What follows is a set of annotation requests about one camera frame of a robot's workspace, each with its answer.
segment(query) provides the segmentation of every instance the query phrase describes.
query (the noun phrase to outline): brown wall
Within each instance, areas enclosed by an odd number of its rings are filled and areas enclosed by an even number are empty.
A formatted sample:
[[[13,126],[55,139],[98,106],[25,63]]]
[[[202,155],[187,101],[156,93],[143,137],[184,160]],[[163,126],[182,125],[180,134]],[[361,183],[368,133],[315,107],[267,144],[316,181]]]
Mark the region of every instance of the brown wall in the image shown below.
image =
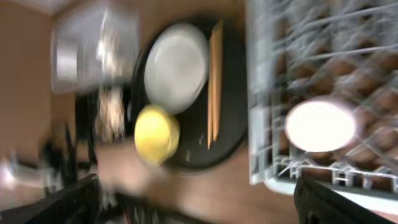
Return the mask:
[[[51,19],[0,2],[0,160],[15,148],[37,159],[50,127]]]

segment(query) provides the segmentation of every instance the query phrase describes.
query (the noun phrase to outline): yellow object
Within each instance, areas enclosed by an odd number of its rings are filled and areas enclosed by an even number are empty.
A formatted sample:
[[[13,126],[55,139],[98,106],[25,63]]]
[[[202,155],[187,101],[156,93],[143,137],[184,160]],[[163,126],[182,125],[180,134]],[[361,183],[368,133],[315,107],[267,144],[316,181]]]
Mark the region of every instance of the yellow object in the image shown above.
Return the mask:
[[[146,106],[139,113],[134,131],[138,154],[151,164],[160,164],[178,147],[178,121],[157,106]]]

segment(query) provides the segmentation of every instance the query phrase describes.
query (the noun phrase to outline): dish rack tray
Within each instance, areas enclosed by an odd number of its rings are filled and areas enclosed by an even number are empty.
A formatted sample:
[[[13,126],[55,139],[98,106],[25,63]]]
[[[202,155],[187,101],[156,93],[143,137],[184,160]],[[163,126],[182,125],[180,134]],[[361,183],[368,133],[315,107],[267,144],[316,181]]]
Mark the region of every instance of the dish rack tray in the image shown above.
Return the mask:
[[[247,1],[251,184],[293,194],[308,176],[398,214],[397,11],[391,0]],[[363,131],[350,146],[314,154],[287,140],[287,112],[317,95],[355,105]]]

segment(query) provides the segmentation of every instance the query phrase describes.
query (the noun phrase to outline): black plate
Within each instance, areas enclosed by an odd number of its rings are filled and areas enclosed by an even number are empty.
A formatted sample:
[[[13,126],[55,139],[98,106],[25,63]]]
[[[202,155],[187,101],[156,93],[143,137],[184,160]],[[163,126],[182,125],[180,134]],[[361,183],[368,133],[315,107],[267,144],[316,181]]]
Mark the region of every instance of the black plate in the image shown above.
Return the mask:
[[[195,17],[177,22],[187,22],[197,26],[209,39],[217,21]],[[166,28],[162,29],[145,47],[136,63],[132,81],[133,121],[136,120],[140,110],[149,104],[144,87],[146,60],[156,39]],[[248,108],[244,44],[227,23],[224,23],[223,36],[223,82],[218,140],[211,145],[211,149],[207,149],[208,88],[206,84],[196,101],[188,109],[176,115],[180,123],[180,142],[177,152],[165,162],[166,166],[173,169],[194,171],[216,166],[231,156],[246,137]]]

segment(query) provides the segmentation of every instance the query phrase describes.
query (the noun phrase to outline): chopsticks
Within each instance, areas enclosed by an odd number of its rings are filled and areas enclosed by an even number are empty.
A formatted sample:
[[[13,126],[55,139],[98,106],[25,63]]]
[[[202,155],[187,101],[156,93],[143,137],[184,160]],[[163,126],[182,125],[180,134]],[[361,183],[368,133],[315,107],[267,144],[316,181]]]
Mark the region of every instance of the chopsticks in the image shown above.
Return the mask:
[[[223,21],[213,28],[210,37],[210,72],[208,84],[207,148],[217,140],[220,129],[221,77],[223,68]]]

